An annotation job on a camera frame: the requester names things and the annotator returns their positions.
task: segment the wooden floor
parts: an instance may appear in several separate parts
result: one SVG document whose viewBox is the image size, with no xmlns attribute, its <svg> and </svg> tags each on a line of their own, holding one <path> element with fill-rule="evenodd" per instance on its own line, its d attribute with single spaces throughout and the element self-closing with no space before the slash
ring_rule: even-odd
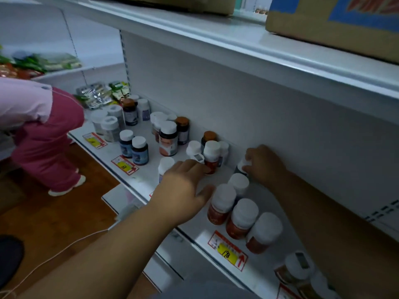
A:
<svg viewBox="0 0 399 299">
<path fill-rule="evenodd" d="M 75 240 L 107 229 L 114 223 L 115 213 L 101 200 L 101 196 L 119 183 L 77 144 L 70 146 L 67 156 L 79 168 L 80 173 L 86 176 L 86 182 L 64 196 L 49 196 L 46 187 L 20 169 L 9 173 L 27 199 L 0 214 L 0 234 L 10 234 L 21 239 L 25 244 L 25 257 L 16 275 L 4 289 L 12 289 L 33 268 Z M 37 269 L 17 288 L 17 294 L 101 235 L 78 242 Z M 142 275 L 129 299 L 144 299 L 156 292 L 151 282 Z"/>
</svg>

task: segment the sneaker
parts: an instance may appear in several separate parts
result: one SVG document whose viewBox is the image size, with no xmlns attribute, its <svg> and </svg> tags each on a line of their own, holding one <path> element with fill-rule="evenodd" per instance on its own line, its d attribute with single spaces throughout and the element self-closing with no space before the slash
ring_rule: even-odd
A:
<svg viewBox="0 0 399 299">
<path fill-rule="evenodd" d="M 65 195 L 68 192 L 72 191 L 73 188 L 76 188 L 77 186 L 82 185 L 85 181 L 86 181 L 86 176 L 81 175 L 79 181 L 72 188 L 68 189 L 67 191 L 62 191 L 62 192 L 54 192 L 52 190 L 49 190 L 49 195 L 50 196 L 62 196 L 62 195 Z"/>
</svg>

